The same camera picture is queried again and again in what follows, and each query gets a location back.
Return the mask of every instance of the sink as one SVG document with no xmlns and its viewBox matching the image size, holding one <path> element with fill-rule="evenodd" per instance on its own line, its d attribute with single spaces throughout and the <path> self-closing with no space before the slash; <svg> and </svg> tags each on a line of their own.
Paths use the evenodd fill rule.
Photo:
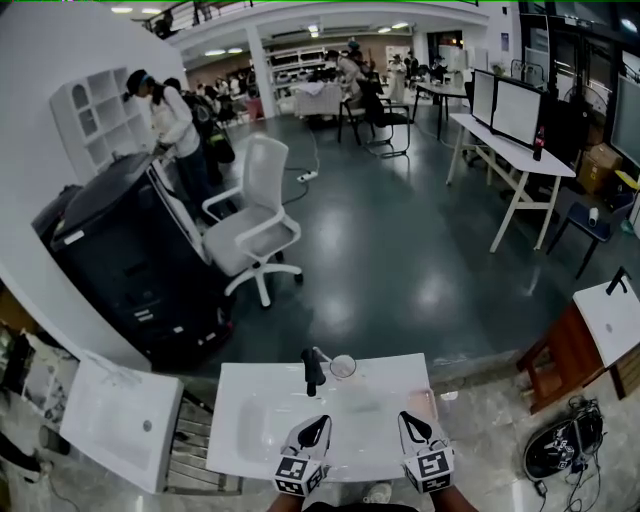
<svg viewBox="0 0 640 512">
<path fill-rule="evenodd" d="M 607 295 L 610 283 L 603 283 L 573 295 L 605 368 L 640 343 L 640 301 L 627 276 L 622 283 L 627 293 L 618 284 Z"/>
<path fill-rule="evenodd" d="M 327 382 L 309 398 L 300 364 L 222 365 L 206 467 L 271 479 L 292 427 L 320 414 L 333 421 L 327 481 L 401 478 L 398 413 L 436 416 L 422 354 L 358 360 L 356 373 Z"/>
<path fill-rule="evenodd" d="M 74 378 L 60 434 L 122 478 L 162 492 L 182 389 L 178 379 L 89 353 Z"/>
</svg>

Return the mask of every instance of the concrete floor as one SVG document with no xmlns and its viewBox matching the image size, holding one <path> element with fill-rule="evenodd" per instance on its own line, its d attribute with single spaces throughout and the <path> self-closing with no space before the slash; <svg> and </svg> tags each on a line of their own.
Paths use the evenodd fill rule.
<svg viewBox="0 0 640 512">
<path fill-rule="evenodd" d="M 423 352 L 430 369 L 492 358 L 533 344 L 572 294 L 611 279 L 619 265 L 640 278 L 640 241 L 618 233 L 601 245 L 579 281 L 574 275 L 589 239 L 567 229 L 550 256 L 534 251 L 543 214 L 517 212 L 495 254 L 489 246 L 508 203 L 485 174 L 461 166 L 444 184 L 452 149 L 435 140 L 436 107 L 421 107 L 408 157 L 380 160 L 358 147 L 347 127 L 315 129 L 320 176 L 287 206 L 302 239 L 286 251 L 304 270 L 304 284 L 271 275 L 273 305 L 263 311 L 253 282 L 237 290 L 232 339 L 204 362 L 214 377 L 222 362 L 291 362 L 318 345 L 355 358 Z M 290 147 L 288 166 L 313 169 L 314 142 L 291 116 L 231 129 L 234 144 L 266 132 Z M 365 138 L 368 128 L 361 128 Z M 405 142 L 402 130 L 397 146 Z M 457 126 L 443 126 L 454 141 Z M 287 172 L 283 197 L 302 191 Z M 576 196 L 561 190 L 557 210 Z"/>
</svg>

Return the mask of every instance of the hand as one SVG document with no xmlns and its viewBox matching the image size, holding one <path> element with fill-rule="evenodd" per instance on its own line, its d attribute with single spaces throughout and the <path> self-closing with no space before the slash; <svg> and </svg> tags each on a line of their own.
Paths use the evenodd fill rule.
<svg viewBox="0 0 640 512">
<path fill-rule="evenodd" d="M 163 144 L 162 142 L 156 142 L 156 146 L 153 148 L 153 154 L 155 156 L 162 156 L 167 152 L 168 149 L 168 145 Z"/>
</svg>

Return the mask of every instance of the column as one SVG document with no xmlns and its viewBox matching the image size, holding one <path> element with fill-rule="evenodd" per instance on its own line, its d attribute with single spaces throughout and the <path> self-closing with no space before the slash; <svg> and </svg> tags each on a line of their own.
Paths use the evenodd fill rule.
<svg viewBox="0 0 640 512">
<path fill-rule="evenodd" d="M 429 65 L 429 40 L 424 32 L 413 33 L 413 56 L 420 65 Z"/>
<path fill-rule="evenodd" d="M 247 39 L 249 41 L 249 50 L 251 51 L 251 60 L 253 61 L 253 69 L 256 72 L 256 83 L 260 91 L 260 99 L 262 100 L 262 110 L 266 118 L 275 117 L 277 115 L 276 102 L 273 97 L 273 89 L 271 87 L 271 76 L 267 67 L 266 57 L 264 56 L 264 48 L 260 34 L 255 25 L 245 27 L 247 31 Z"/>
</svg>

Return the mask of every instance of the bottle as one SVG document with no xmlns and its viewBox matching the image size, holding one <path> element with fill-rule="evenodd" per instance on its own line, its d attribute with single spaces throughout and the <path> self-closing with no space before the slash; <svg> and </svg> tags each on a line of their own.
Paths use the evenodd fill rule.
<svg viewBox="0 0 640 512">
<path fill-rule="evenodd" d="M 538 133 L 536 134 L 536 138 L 533 141 L 533 159 L 536 162 L 540 161 L 542 157 L 542 148 L 544 147 L 544 126 L 541 126 L 538 129 Z"/>
</svg>

